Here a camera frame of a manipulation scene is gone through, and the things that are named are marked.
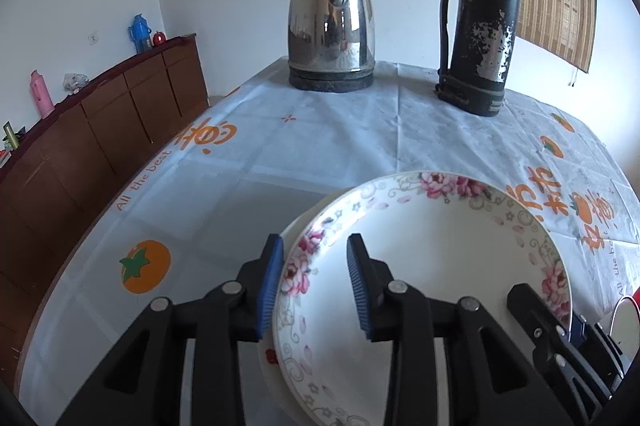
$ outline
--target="black thermos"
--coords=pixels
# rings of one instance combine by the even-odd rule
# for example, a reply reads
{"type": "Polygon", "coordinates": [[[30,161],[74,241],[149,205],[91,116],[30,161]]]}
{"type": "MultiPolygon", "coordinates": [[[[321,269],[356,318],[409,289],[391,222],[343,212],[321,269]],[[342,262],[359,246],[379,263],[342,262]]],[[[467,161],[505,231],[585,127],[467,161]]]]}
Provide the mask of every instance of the black thermos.
{"type": "Polygon", "coordinates": [[[440,0],[438,97],[470,113],[498,113],[509,72],[520,0],[460,0],[449,66],[447,9],[440,0]]]}

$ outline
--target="peeling paint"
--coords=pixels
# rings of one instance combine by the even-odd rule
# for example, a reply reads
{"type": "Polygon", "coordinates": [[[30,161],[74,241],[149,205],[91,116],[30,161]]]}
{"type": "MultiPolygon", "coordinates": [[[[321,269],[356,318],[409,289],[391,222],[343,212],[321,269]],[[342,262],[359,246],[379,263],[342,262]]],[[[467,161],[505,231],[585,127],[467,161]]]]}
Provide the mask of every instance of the peeling paint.
{"type": "MultiPolygon", "coordinates": [[[[500,12],[500,18],[504,18],[504,12],[500,12]]],[[[487,22],[475,23],[471,29],[471,44],[482,56],[476,72],[482,78],[505,82],[513,50],[513,29],[501,23],[492,25],[487,22]]]]}

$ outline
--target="plastic bag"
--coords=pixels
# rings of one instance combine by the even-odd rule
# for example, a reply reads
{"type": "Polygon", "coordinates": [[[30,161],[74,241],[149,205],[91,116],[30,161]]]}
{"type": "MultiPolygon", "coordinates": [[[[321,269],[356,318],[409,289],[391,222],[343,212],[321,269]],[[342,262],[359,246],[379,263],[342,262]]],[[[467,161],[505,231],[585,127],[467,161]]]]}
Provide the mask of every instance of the plastic bag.
{"type": "Polygon", "coordinates": [[[82,73],[65,73],[65,79],[62,81],[62,86],[66,90],[70,90],[73,93],[78,93],[81,88],[89,83],[89,78],[82,73]]]}

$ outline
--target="brown wooden cabinet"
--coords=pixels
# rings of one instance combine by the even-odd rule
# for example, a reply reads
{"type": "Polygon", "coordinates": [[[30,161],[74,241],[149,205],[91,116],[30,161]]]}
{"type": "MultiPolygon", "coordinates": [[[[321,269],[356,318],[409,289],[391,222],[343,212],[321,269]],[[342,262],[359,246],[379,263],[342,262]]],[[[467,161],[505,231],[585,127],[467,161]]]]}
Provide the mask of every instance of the brown wooden cabinet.
{"type": "Polygon", "coordinates": [[[195,37],[174,38],[92,80],[20,141],[0,169],[0,378],[7,385],[38,305],[78,240],[207,106],[195,37]]]}

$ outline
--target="white tablecloth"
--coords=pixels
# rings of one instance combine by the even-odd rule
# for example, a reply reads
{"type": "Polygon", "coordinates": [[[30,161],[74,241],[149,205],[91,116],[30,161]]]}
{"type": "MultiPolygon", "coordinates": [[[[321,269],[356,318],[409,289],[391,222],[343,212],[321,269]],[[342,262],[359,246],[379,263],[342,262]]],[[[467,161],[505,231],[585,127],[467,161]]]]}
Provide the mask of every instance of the white tablecloth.
{"type": "MultiPolygon", "coordinates": [[[[371,88],[348,94],[294,89],[288,73],[278,60],[211,107],[79,246],[26,358],[20,400],[39,425],[55,422],[154,297],[204,296],[326,194],[396,171],[451,171],[510,190],[550,231],[574,309],[589,319],[638,288],[640,203],[579,120],[513,91],[497,117],[476,117],[437,99],[435,71],[390,62],[377,63],[371,88]],[[119,260],[148,239],[166,246],[171,264],[158,286],[135,294],[119,260]]],[[[241,346],[241,365],[248,424],[290,424],[252,345],[241,346]]]]}

